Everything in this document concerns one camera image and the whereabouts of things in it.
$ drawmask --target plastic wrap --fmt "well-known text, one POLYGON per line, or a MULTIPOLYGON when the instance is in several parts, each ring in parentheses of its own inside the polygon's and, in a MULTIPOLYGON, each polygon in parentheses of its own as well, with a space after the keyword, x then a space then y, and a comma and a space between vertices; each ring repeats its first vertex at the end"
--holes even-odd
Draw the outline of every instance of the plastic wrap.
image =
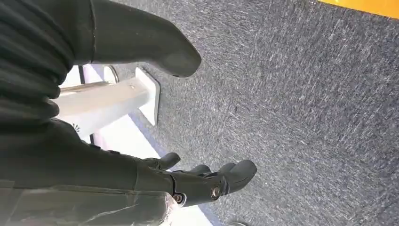
POLYGON ((0 181, 0 226, 166 226, 176 208, 164 192, 15 189, 12 182, 0 181))

